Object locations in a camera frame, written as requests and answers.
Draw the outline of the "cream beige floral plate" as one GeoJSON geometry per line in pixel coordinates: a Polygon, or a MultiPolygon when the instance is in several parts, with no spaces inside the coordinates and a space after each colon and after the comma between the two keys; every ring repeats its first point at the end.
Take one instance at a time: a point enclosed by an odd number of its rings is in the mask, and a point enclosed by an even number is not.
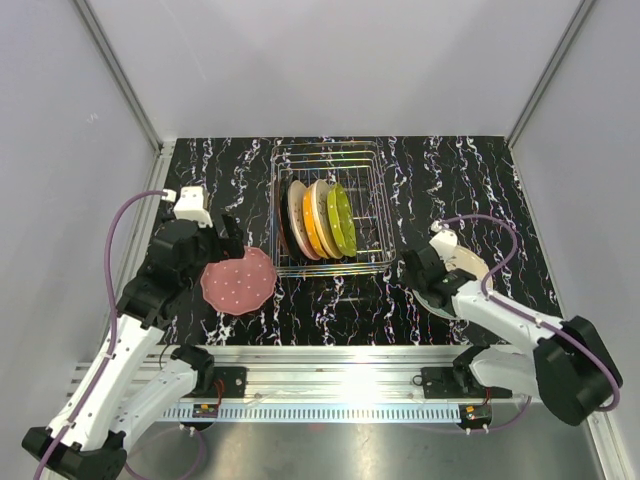
{"type": "MultiPolygon", "coordinates": [[[[444,262],[448,270],[460,269],[462,271],[463,285],[474,280],[480,281],[489,273],[489,268],[486,262],[475,253],[462,246],[457,246],[454,252],[454,256],[444,262]]],[[[426,309],[426,304],[417,297],[416,299],[426,309]]],[[[455,312],[433,314],[444,319],[458,319],[458,316],[455,312]]]]}

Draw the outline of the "dark brown round plate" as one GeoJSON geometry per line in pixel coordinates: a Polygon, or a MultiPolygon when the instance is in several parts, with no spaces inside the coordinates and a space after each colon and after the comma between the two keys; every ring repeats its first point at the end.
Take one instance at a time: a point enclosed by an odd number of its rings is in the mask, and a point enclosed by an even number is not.
{"type": "Polygon", "coordinates": [[[286,249],[290,260],[296,263],[300,260],[301,252],[291,229],[291,223],[289,220],[287,200],[289,185],[290,183],[286,179],[282,179],[278,182],[278,219],[281,240],[284,244],[284,248],[286,249]]]}

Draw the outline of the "cream pink floral plate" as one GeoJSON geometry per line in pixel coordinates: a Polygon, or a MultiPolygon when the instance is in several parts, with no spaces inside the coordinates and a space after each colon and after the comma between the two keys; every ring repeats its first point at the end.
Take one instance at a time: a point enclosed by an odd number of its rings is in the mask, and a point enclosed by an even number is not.
{"type": "Polygon", "coordinates": [[[297,178],[294,178],[290,182],[287,189],[289,221],[294,238],[302,254],[309,260],[317,260],[318,257],[316,256],[316,252],[309,241],[304,223],[302,205],[305,192],[305,185],[297,178]]]}

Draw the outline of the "orange dotted scalloped plate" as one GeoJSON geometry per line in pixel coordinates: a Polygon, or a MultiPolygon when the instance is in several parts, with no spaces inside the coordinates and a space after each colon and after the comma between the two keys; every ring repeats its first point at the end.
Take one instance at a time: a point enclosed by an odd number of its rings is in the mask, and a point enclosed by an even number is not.
{"type": "Polygon", "coordinates": [[[303,220],[304,220],[305,230],[313,251],[315,252],[317,257],[322,259],[328,259],[329,256],[323,248],[323,245],[320,241],[320,238],[318,236],[317,229],[315,226],[315,221],[314,221],[314,216],[312,211],[310,187],[306,189],[303,195],[302,208],[303,208],[303,220]]]}

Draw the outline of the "cream orange floral plate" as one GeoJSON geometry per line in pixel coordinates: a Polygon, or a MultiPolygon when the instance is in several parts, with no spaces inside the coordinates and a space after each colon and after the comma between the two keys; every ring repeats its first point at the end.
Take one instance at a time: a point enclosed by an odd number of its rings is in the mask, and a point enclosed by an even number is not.
{"type": "Polygon", "coordinates": [[[334,240],[328,216],[327,198],[329,185],[325,180],[316,180],[311,186],[311,207],[320,243],[330,258],[341,259],[342,252],[334,240]]]}

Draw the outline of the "metal wire dish rack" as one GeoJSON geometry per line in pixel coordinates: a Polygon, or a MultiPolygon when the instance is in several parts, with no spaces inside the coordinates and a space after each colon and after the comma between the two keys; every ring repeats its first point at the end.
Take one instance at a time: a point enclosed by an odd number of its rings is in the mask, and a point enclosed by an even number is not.
{"type": "Polygon", "coordinates": [[[369,141],[288,144],[274,148],[271,157],[270,253],[282,277],[321,277],[372,274],[395,259],[388,195],[379,149],[369,141]],[[317,180],[340,184],[353,213],[356,254],[341,259],[311,260],[284,229],[281,211],[294,180],[309,187],[317,180]]]}

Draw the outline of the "green dotted scalloped plate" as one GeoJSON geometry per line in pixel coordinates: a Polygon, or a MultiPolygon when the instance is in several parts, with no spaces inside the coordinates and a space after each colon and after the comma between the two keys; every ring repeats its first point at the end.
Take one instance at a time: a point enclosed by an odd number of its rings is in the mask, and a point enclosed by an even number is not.
{"type": "Polygon", "coordinates": [[[346,257],[357,253],[356,229],[349,197],[338,183],[330,187],[327,195],[328,218],[334,241],[346,257]]]}

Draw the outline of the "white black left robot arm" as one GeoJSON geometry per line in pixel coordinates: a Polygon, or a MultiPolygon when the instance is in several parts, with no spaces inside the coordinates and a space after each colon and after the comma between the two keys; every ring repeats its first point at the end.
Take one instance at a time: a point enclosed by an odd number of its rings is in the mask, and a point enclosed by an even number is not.
{"type": "Polygon", "coordinates": [[[205,349],[182,345],[138,398],[121,401],[150,349],[201,279],[207,265],[244,256],[244,233],[228,214],[226,234],[194,220],[165,222],[152,236],[144,260],[112,308],[99,354],[74,395],[48,425],[32,427],[22,447],[45,470],[66,479],[114,479],[129,448],[181,397],[222,393],[215,360],[205,349]]]}

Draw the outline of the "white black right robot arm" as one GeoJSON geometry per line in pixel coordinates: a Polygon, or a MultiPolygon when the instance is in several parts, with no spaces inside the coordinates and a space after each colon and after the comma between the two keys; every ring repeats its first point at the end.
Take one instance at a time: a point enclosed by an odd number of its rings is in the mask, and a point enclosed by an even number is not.
{"type": "Polygon", "coordinates": [[[592,322],[526,308],[471,272],[447,269],[431,246],[406,250],[401,258],[401,281],[427,311],[479,325],[515,349],[480,347],[465,355],[452,375],[458,393],[475,397],[486,387],[521,393],[571,426],[618,406],[623,379],[592,322]]]}

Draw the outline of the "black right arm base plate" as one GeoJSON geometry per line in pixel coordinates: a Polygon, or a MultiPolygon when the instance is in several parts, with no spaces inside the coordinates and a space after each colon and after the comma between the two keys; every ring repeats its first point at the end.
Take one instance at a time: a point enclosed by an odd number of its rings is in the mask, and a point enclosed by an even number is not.
{"type": "Polygon", "coordinates": [[[423,389],[426,399],[509,399],[511,390],[499,387],[484,387],[463,367],[423,367],[417,385],[423,389]]]}

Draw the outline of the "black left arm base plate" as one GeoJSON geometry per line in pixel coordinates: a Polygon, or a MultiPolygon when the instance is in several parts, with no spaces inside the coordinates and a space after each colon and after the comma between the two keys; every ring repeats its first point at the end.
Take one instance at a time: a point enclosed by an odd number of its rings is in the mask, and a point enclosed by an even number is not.
{"type": "Polygon", "coordinates": [[[241,399],[245,396],[248,369],[239,366],[216,366],[213,369],[213,383],[198,395],[199,398],[218,397],[221,388],[222,399],[241,399]]]}

